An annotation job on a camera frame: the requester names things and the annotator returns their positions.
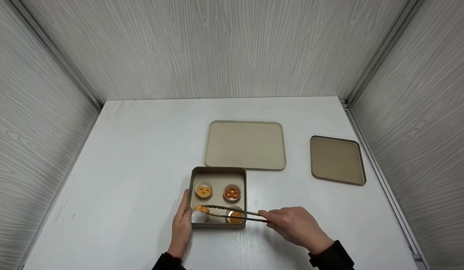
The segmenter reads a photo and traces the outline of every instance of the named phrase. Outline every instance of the small square tray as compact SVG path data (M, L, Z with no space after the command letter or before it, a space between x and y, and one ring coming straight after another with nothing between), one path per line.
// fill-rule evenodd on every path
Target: small square tray
M212 187L212 196L202 199L196 194L200 183L209 183ZM235 184L240 188L240 199L237 202L229 202L223 198L223 189L229 184ZM247 211L247 173L244 168L239 167L195 167L192 170L189 186L189 207L194 209L198 205L214 204L219 206L234 207L238 206ZM212 214L225 215L226 210L211 209ZM222 217L208 216L208 220L203 223L192 223L193 228L224 228L242 229L245 228L247 221L239 224L231 224Z
M314 178L358 186L367 182L360 145L355 141L312 136L310 161Z

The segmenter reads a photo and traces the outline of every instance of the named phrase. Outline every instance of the cupcake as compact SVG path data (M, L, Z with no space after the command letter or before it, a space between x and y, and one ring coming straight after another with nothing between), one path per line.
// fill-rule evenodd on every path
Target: cupcake
M206 182L199 183L195 190L195 193L198 197L202 199L209 198L210 196L212 196L212 187L209 183Z
M236 211L228 211L227 212L227 218L225 219L225 221L227 223L230 223L230 224L240 224L242 222L245 222L245 219L234 219L233 217L239 217L239 218L244 218L245 217L245 214L244 213L240 213L240 212L236 212Z
M210 209L202 205L197 205L194 209L199 210L200 212L203 212L205 214L210 214Z
M235 202L240 199L241 191L236 184L229 184L224 188L224 198L229 202Z

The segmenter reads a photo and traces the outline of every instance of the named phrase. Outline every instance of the baking tray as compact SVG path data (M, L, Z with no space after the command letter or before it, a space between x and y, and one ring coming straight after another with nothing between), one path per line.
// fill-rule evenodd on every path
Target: baking tray
M195 193L200 183L209 183L212 187L212 196L202 199ZM223 198L223 189L229 184L239 186L241 197L237 202L229 202ZM194 209L198 205L214 204L226 207L238 206L247 211L247 173L244 168L237 167L195 167L192 170L189 185L189 207ZM210 213L225 215L226 210L211 208ZM193 228L223 228L242 229L247 221L232 224L227 223L224 217L208 216L207 222L192 223Z
M310 161L315 178L359 186L367 182L360 145L355 141L312 136Z
M282 125L213 121L208 131L204 162L207 166L281 171L286 167Z

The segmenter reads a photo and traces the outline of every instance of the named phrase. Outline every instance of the hand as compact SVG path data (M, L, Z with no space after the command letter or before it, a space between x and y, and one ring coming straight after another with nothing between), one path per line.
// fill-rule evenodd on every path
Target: hand
M184 191L182 202L179 209L172 220L172 240L167 252L179 259L184 259L185 252L189 247L190 239L192 238L192 209L187 207L187 199L189 198L189 190Z
M267 226L274 229L285 240L307 248L314 255L333 244L333 240L323 232L315 218L303 207L285 207L269 212L260 210L258 214L270 221Z

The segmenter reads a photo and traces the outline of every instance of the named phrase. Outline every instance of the white table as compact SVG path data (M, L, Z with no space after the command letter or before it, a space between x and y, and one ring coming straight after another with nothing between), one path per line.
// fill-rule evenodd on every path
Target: white table
M310 173L312 135L357 139L336 97L107 101L24 269L150 270L168 247L192 169L203 166L213 120L283 125L287 168L247 171L249 210L304 206L340 239L357 269L416 269L365 157L364 186ZM195 230L184 266L311 268L304 249L258 222L237 231Z

